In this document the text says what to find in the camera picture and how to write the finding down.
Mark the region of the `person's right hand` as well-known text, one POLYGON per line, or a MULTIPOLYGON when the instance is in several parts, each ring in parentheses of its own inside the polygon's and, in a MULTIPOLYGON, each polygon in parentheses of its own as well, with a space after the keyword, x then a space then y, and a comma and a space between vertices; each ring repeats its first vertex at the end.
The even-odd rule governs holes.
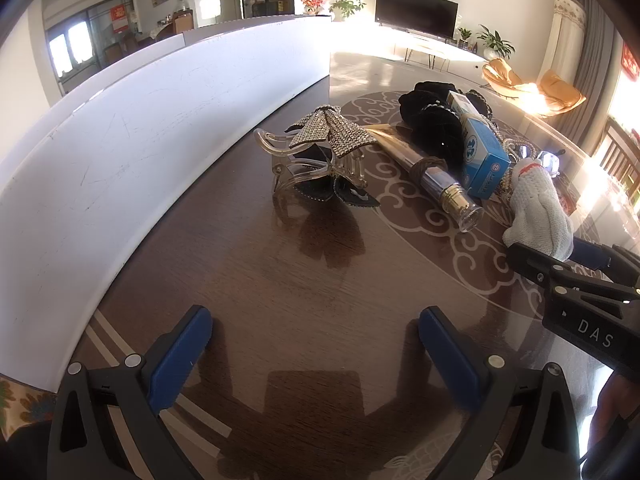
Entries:
POLYGON ((587 462, 597 468, 622 442, 639 415, 639 384, 617 372, 606 381, 591 419, 587 462))

